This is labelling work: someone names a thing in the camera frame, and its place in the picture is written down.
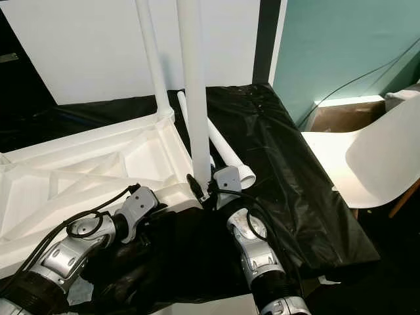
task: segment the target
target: black cable wire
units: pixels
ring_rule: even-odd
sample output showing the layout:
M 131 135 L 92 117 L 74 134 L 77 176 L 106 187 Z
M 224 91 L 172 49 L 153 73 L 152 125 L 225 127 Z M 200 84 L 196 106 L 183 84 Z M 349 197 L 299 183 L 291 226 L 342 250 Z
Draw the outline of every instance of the black cable wire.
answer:
M 82 212 L 64 220 L 57 227 L 55 227 L 53 230 L 51 230 L 38 243 L 37 247 L 30 253 L 28 258 L 22 263 L 22 265 L 19 267 L 19 269 L 10 278 L 10 280 L 1 288 L 0 297 L 5 293 L 5 291 L 9 288 L 9 286 L 13 283 L 13 281 L 15 281 L 15 279 L 17 279 L 17 277 L 19 277 L 19 275 L 25 270 L 25 268 L 26 268 L 26 270 L 29 270 L 39 260 L 39 258 L 42 256 L 42 254 L 44 254 L 46 248 L 55 239 L 55 237 L 61 232 L 61 230 L 63 228 L 68 227 L 69 225 L 71 225 L 71 223 L 73 223 L 76 220 L 79 220 L 83 217 L 86 217 L 86 216 L 92 215 L 92 214 L 95 214 L 96 216 L 99 216 L 99 218 L 103 220 L 102 213 L 98 212 L 98 210 L 100 210 L 100 209 L 106 207 L 107 205 L 113 203 L 114 201 L 118 200 L 119 198 L 124 196 L 128 191 L 129 191 L 129 187 L 124 189 L 122 192 L 120 192 L 118 195 L 116 195 L 112 199 L 98 205 L 97 207 L 95 207 L 91 210 L 82 211 Z
M 293 265 L 293 269 L 294 269 L 294 271 L 295 271 L 295 273 L 296 273 L 296 278 L 297 278 L 297 281 L 298 281 L 298 283 L 299 283 L 299 290 L 300 290 L 300 292 L 301 292 L 301 296 L 302 296 L 302 297 L 304 297 L 304 296 L 305 296 L 305 291 L 304 291 L 304 289 L 303 289 L 303 283 L 302 283 L 301 273 L 299 272 L 299 269 L 297 268 L 297 266 L 296 266 L 296 265 L 293 263 L 293 261 L 291 260 L 290 255 L 289 255 L 289 253 L 286 251 L 285 247 L 280 245 L 279 237 L 278 237 L 278 235 L 277 235 L 276 229 L 274 228 L 274 222 L 273 222 L 273 220 L 272 220 L 271 216 L 270 216 L 270 215 L 267 215 L 267 216 L 266 216 L 266 215 L 264 214 L 264 212 L 263 212 L 263 210 L 265 209 L 265 208 L 264 208 L 264 205 L 263 205 L 261 202 L 259 202 L 257 198 L 255 198 L 255 197 L 253 197 L 253 196 L 251 196 L 251 195 L 249 195 L 249 194 L 246 194 L 246 193 L 244 193 L 244 192 L 237 192 L 237 191 L 235 191 L 235 190 L 226 190 L 226 189 L 219 189 L 219 188 L 213 189 L 213 192 L 216 192 L 216 193 L 218 193 L 218 194 L 231 194 L 231 195 L 237 195 L 237 196 L 240 196 L 240 197 L 243 197 L 243 198 L 246 198 L 246 199 L 251 200 L 252 202 L 254 202 L 256 205 L 258 205 L 258 206 L 261 208 L 261 211 L 258 211 L 259 215 L 257 215 L 256 217 L 258 217 L 258 219 L 262 220 L 262 222 L 263 222 L 263 223 L 264 223 L 264 225 L 266 226 L 266 229 L 267 229 L 267 235 L 268 235 L 268 233 L 270 233 L 270 234 L 273 236 L 273 240 L 274 240 L 274 242 L 275 242 L 275 246 L 276 246 L 277 250 L 278 250 L 279 252 L 283 252 L 283 253 L 285 254 L 285 256 L 286 256 L 286 257 L 287 257 L 287 258 L 291 261 L 291 264 Z M 249 229 L 252 231 L 252 233 L 254 233 L 254 235 L 255 235 L 256 237 L 258 237 L 259 239 L 261 239 L 261 240 L 263 240 L 263 241 L 266 241 L 266 242 L 267 242 L 267 238 L 264 238 L 264 237 L 262 237 L 261 235 L 259 235 L 259 234 L 255 231 L 255 229 L 252 227 L 252 224 L 251 224 L 251 219 L 250 219 L 250 217 L 249 217 L 250 215 L 251 215 L 251 213 L 250 213 L 250 211 L 248 211 L 248 212 L 247 212 L 247 223 L 248 223 Z
M 336 93 L 337 91 L 341 90 L 342 88 L 350 85 L 351 83 L 369 75 L 372 74 L 373 72 L 376 72 L 377 70 L 380 70 L 382 68 L 385 68 L 386 66 L 390 65 L 388 67 L 388 69 L 384 72 L 387 73 L 393 65 L 395 65 L 395 63 L 397 63 L 411 48 L 413 48 L 415 46 L 415 44 L 417 44 L 420 41 L 420 37 L 418 37 L 404 52 L 402 52 L 401 54 L 399 54 L 397 57 L 393 58 L 392 60 L 388 61 L 386 64 L 383 64 L 382 66 L 379 66 L 378 68 L 375 68 L 369 72 L 366 72 L 365 74 L 359 75 L 356 79 L 353 79 L 343 85 L 341 85 L 340 87 L 337 87 L 334 91 L 332 91 L 331 93 L 329 93 L 326 97 L 324 97 L 319 103 L 317 103 L 317 105 L 315 105 L 313 107 L 313 109 L 311 109 L 309 111 L 309 113 L 307 113 L 303 119 L 301 120 L 301 122 L 297 125 L 298 128 L 301 128 L 303 123 L 309 118 L 309 116 L 314 112 L 314 110 L 316 110 L 318 107 L 320 107 L 321 103 L 325 100 L 327 100 L 327 98 L 329 98 L 331 95 L 333 95 L 334 93 Z

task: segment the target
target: white pvc pipe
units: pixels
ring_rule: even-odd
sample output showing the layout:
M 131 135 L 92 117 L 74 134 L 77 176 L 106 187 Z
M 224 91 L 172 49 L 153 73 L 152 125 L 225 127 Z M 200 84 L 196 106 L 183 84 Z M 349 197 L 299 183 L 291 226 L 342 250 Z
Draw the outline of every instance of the white pvc pipe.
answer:
M 198 0 L 177 0 L 178 24 L 184 64 L 188 124 L 194 177 L 207 191 L 211 178 L 207 101 L 201 51 L 201 20 Z
M 173 109 L 169 105 L 165 77 L 163 76 L 158 46 L 156 45 L 155 31 L 153 29 L 148 0 L 135 0 L 135 3 L 138 19 L 140 20 L 144 48 L 146 49 L 147 60 L 149 63 L 149 70 L 152 75 L 152 81 L 155 89 L 157 116 L 159 118 L 167 117 L 173 114 Z
M 178 92 L 177 96 L 181 107 L 182 116 L 184 117 L 188 130 L 188 115 L 186 113 L 187 102 L 185 99 L 185 94 L 180 91 Z M 255 173 L 252 172 L 248 165 L 243 164 L 241 159 L 236 155 L 235 151 L 233 151 L 229 143 L 222 136 L 219 130 L 217 130 L 209 118 L 207 118 L 207 125 L 209 128 L 210 140 L 214 144 L 217 152 L 220 154 L 225 164 L 238 168 L 242 189 L 251 187 L 257 178 Z

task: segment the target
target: white wall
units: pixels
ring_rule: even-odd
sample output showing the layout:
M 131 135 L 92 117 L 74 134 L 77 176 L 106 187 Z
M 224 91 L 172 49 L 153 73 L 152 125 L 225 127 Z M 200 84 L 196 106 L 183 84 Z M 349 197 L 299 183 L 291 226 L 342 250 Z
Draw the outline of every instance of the white wall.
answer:
M 205 81 L 252 81 L 259 0 L 201 0 Z M 183 87 L 176 0 L 149 0 L 168 89 Z M 7 20 L 57 104 L 154 94 L 134 0 L 12 0 Z

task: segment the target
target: white chair seat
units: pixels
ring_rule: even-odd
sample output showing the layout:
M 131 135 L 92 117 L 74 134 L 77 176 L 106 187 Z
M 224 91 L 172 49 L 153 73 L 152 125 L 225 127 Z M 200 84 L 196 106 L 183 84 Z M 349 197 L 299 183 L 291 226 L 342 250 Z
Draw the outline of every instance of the white chair seat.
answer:
M 420 177 L 420 96 L 351 133 L 302 133 L 351 208 L 378 207 Z

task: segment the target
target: black plastic sheet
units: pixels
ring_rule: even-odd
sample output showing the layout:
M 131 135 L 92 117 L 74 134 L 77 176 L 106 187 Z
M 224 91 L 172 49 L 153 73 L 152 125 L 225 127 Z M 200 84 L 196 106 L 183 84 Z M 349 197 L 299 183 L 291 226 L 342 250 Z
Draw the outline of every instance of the black plastic sheet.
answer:
M 175 125 L 188 135 L 176 91 L 169 91 Z M 268 85 L 210 87 L 209 117 L 257 175 L 247 193 L 258 197 L 304 277 L 376 261 L 379 255 Z M 153 96 L 51 107 L 1 126 L 0 151 L 52 140 L 156 111 Z M 220 165 L 220 157 L 212 148 Z

